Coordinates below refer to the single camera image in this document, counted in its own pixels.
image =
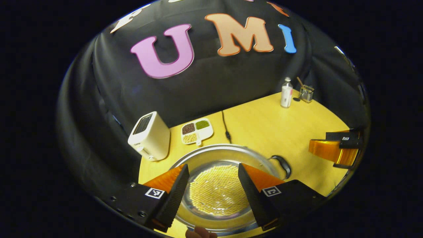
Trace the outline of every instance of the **yellow table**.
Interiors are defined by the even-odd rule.
[[[321,195],[327,196],[345,176],[347,169],[335,168],[333,162],[309,153],[309,141],[325,138],[326,132],[349,128],[317,101],[292,101],[289,108],[282,108],[280,97],[281,94],[276,93],[224,110],[232,143],[247,146],[266,158],[272,155],[284,157],[292,169],[292,174],[286,181],[300,180]],[[298,91],[294,90],[293,97],[298,97]],[[229,143],[225,136],[222,112],[207,115],[206,118],[210,120],[214,134],[204,140],[202,146]],[[181,128],[184,124],[170,129],[170,150],[164,160],[141,160],[139,184],[166,172],[182,156],[199,148],[195,143],[182,143]],[[280,177],[284,178],[286,174],[279,163],[276,160],[269,161],[277,168]],[[172,227],[165,234],[184,238],[186,230],[185,225],[174,219]],[[225,237],[250,237],[261,233],[263,231],[259,227]]]

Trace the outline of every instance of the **black cable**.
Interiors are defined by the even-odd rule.
[[[228,138],[229,143],[232,144],[231,135],[229,134],[228,129],[226,128],[225,115],[223,115],[223,111],[222,111],[222,119],[223,119],[223,124],[225,125],[225,135],[226,135],[226,138]]]

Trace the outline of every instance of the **white bottle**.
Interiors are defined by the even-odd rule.
[[[285,83],[282,85],[282,97],[280,99],[280,105],[284,108],[289,108],[292,99],[292,84],[289,77],[285,78]]]

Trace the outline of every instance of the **black pan handle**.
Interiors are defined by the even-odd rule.
[[[286,177],[283,180],[288,179],[291,175],[291,167],[289,166],[288,162],[283,157],[278,155],[272,155],[272,157],[268,158],[268,160],[270,159],[277,159],[279,161],[279,164],[286,172]]]

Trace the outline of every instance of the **toaster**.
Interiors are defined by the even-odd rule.
[[[169,143],[170,129],[156,111],[142,116],[128,138],[128,144],[149,161],[166,158]]]

